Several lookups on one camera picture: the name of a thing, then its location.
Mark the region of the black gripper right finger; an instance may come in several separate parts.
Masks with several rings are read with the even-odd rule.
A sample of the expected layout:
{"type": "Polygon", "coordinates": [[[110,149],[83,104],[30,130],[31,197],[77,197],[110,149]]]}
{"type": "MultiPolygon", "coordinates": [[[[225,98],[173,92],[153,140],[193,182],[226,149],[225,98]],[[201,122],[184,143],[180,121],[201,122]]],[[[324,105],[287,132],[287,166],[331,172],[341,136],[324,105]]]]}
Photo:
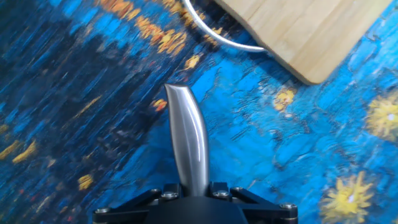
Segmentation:
{"type": "Polygon", "coordinates": [[[294,203],[274,204],[242,187],[211,183],[211,216],[220,223],[297,223],[294,203]]]}

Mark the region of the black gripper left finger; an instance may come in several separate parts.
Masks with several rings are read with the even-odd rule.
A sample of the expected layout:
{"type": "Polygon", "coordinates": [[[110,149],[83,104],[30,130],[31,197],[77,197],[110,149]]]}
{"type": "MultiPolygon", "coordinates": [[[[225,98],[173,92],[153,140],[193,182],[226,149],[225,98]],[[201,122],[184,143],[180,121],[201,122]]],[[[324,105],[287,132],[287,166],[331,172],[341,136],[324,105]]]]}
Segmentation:
{"type": "Polygon", "coordinates": [[[151,208],[181,198],[180,184],[165,184],[163,189],[150,189],[116,207],[97,208],[92,223],[144,223],[151,208]]]}

